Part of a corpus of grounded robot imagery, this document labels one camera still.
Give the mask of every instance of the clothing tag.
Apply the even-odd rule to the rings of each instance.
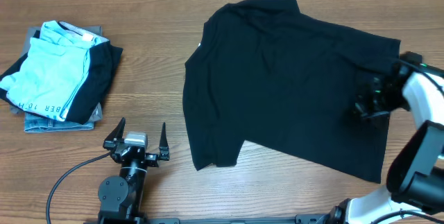
[[[92,41],[93,38],[94,38],[94,36],[89,33],[84,33],[82,36],[83,41]]]

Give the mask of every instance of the wooden table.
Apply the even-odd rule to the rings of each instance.
[[[29,26],[52,19],[101,25],[124,48],[104,120],[90,132],[25,134],[23,116],[0,102],[0,223],[46,223],[46,198],[73,165],[103,154],[103,139],[125,117],[126,131],[148,133],[155,152],[166,121],[171,161],[150,169],[143,209],[152,218],[294,216],[328,212],[345,198],[378,188],[350,175],[246,142],[238,164],[196,172],[182,113],[184,63],[200,42],[203,23],[241,0],[0,0],[0,73],[19,57]],[[303,13],[402,40],[402,51],[444,67],[444,0],[298,0]],[[383,180],[414,133],[409,113],[393,114]],[[70,175],[51,205],[53,223],[96,218],[97,189],[119,165],[101,160]],[[409,222],[423,222],[412,218]]]

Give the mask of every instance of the denim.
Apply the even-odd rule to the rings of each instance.
[[[94,122],[87,122],[85,124],[73,123],[68,121],[61,122],[25,113],[24,131],[27,133],[93,130],[93,129],[94,129]]]

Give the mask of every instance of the black cable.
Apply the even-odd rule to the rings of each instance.
[[[380,223],[380,222],[385,221],[387,219],[393,218],[395,216],[401,216],[401,218],[404,218],[403,215],[405,215],[405,214],[421,217],[421,218],[424,218],[424,219],[426,219],[428,221],[432,221],[432,222],[435,222],[435,223],[444,224],[444,221],[442,221],[440,219],[428,216],[426,214],[421,214],[421,213],[418,213],[418,212],[415,212],[415,211],[408,211],[408,210],[400,210],[398,212],[394,212],[394,213],[391,213],[391,214],[386,214],[384,216],[381,216],[381,217],[377,218],[371,224],[377,224],[377,223]]]
[[[63,181],[63,179],[65,179],[70,173],[72,173],[76,169],[78,169],[86,164],[90,164],[90,163],[95,162],[97,160],[103,159],[103,158],[107,157],[108,155],[111,155],[111,152],[106,153],[101,156],[98,156],[96,158],[92,158],[90,160],[87,160],[86,162],[82,162],[81,164],[75,165],[72,169],[69,169],[64,175],[62,175],[62,177],[55,183],[54,187],[52,188],[51,192],[49,193],[48,200],[46,202],[46,223],[47,224],[51,224],[51,218],[49,218],[49,208],[51,206],[51,199],[53,198],[54,192],[56,191],[58,185]]]
[[[436,86],[436,88],[438,89],[438,91],[444,96],[444,90],[443,90],[443,88],[433,79],[433,78],[431,78],[430,76],[429,76],[429,74],[427,74],[427,73],[425,73],[423,70],[421,70],[419,67],[417,67],[416,65],[414,65],[414,64],[411,64],[411,63],[409,63],[409,62],[407,62],[407,61],[405,61],[405,60],[401,60],[401,59],[398,59],[398,58],[394,58],[394,60],[396,60],[396,61],[398,61],[398,62],[400,62],[400,63],[402,63],[402,64],[405,64],[406,66],[408,66],[408,67],[410,67],[410,68],[412,68],[413,70],[415,70],[416,72],[418,72],[418,73],[420,73],[420,74],[422,74],[425,78],[427,78],[428,80],[430,80],[430,82],[433,84],[433,85],[435,85]]]

